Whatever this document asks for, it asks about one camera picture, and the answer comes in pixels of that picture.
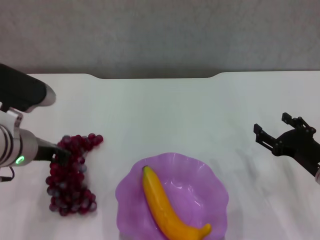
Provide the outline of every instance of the green indicator light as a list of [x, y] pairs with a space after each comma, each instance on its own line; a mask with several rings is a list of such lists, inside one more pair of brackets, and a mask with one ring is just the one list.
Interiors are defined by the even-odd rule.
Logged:
[[15, 163], [16, 163], [16, 164], [20, 164], [20, 163], [22, 163], [24, 160], [25, 160], [25, 157], [24, 157], [24, 156], [20, 156], [20, 157], [18, 157], [18, 159], [15, 161]]

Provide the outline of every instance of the white table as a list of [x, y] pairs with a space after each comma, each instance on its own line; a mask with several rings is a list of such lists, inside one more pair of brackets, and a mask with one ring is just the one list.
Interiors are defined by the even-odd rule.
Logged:
[[[274, 137], [291, 127], [283, 112], [320, 131], [320, 72], [234, 72], [200, 79], [99, 79], [33, 75], [57, 94], [25, 114], [22, 127], [57, 142], [65, 134], [102, 134], [87, 158], [97, 213], [62, 218], [48, 210], [49, 166], [16, 168], [0, 184], [3, 240], [118, 240], [115, 189], [132, 165], [177, 152], [211, 166], [229, 193], [225, 240], [318, 240], [320, 186], [289, 157], [255, 142], [260, 124]], [[320, 133], [315, 134], [320, 140]]]

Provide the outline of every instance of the toy banana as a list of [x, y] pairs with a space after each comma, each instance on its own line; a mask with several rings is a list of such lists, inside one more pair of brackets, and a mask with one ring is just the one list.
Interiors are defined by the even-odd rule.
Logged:
[[169, 240], [202, 240], [210, 234], [211, 225], [208, 223], [203, 228], [198, 229], [186, 225], [179, 219], [158, 176], [148, 166], [143, 168], [142, 184], [151, 214]]

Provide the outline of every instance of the purple bowl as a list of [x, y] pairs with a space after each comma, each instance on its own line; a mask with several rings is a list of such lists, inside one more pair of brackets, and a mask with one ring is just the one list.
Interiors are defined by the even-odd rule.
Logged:
[[132, 240], [166, 240], [155, 223], [145, 199], [142, 168], [148, 165], [158, 175], [180, 219], [201, 228], [209, 223], [205, 240], [220, 240], [227, 231], [228, 193], [211, 168], [179, 153], [163, 153], [135, 163], [118, 184], [116, 225], [121, 235]]

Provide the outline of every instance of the gray wall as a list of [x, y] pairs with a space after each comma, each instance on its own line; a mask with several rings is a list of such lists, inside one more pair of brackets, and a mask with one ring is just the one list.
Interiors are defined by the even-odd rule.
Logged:
[[26, 73], [210, 77], [320, 69], [319, 0], [1, 0], [0, 62]]

